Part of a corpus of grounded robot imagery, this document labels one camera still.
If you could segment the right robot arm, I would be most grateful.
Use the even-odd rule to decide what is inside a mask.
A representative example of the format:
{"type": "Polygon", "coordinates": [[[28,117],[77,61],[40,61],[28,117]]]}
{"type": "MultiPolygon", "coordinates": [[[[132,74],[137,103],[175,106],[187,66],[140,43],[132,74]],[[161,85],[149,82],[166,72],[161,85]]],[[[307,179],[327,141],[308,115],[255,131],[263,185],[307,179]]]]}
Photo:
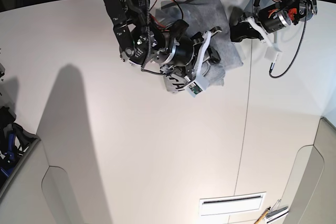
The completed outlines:
{"type": "Polygon", "coordinates": [[[151,0],[103,0],[119,43],[120,57],[147,72],[165,78],[179,77],[183,84],[206,78],[220,56],[211,46],[211,37],[221,31],[187,34],[189,24],[177,0],[180,13],[168,24],[152,14],[151,0]]]}

